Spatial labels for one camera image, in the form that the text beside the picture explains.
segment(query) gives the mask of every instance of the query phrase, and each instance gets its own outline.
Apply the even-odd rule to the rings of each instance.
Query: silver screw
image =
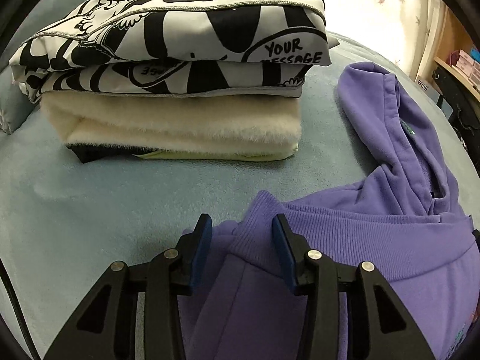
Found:
[[[371,263],[370,261],[362,262],[361,267],[367,272],[371,272],[375,269],[375,265],[373,265],[373,263]]]
[[[163,255],[165,256],[166,259],[174,259],[179,255],[179,252],[176,249],[168,249],[168,250],[165,250],[165,253],[163,253]]]
[[[312,249],[308,251],[307,256],[310,257],[312,260],[319,260],[322,258],[322,252]]]
[[[118,271],[121,271],[124,266],[125,264],[122,261],[116,261],[111,264],[110,269],[113,272],[118,272]]]

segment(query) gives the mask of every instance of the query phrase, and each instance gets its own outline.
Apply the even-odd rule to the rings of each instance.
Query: blue plush blanket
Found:
[[[394,64],[338,38],[332,65],[315,66],[307,75],[299,152],[285,161],[111,158],[81,164],[40,112],[0,137],[0,255],[41,355],[112,261],[151,259],[174,245],[202,212],[214,223],[241,220],[258,190],[292,200],[371,172],[375,162],[336,93],[338,77],[352,62],[368,59],[398,75],[434,123],[446,163],[459,181],[460,203],[480,223],[480,180],[441,111]],[[3,289],[0,310],[20,337]]]

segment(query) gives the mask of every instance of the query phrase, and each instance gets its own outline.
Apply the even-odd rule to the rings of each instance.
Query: black cord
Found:
[[[41,360],[40,355],[38,354],[37,348],[35,347],[35,343],[32,340],[32,336],[30,335],[30,331],[28,330],[27,322],[25,321],[25,316],[23,316],[22,308],[20,307],[20,303],[18,302],[17,295],[15,294],[14,286],[11,283],[11,280],[8,276],[7,270],[3,265],[2,259],[0,258],[0,279],[7,290],[8,297],[10,298],[11,305],[13,307],[13,311],[15,312],[15,316],[17,317],[18,325],[20,326],[20,330],[22,332],[23,338],[27,344],[28,350],[32,355],[33,360]]]

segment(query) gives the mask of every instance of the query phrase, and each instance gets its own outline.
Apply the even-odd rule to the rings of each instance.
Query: cream fluffy fabric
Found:
[[[267,155],[295,150],[299,101],[269,95],[152,98],[51,91],[46,114],[65,144]]]

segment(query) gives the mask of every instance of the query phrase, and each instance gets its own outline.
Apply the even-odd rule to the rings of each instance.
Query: floral patterned curtain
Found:
[[[442,30],[441,0],[325,0],[327,30],[397,64],[413,80],[431,73]]]

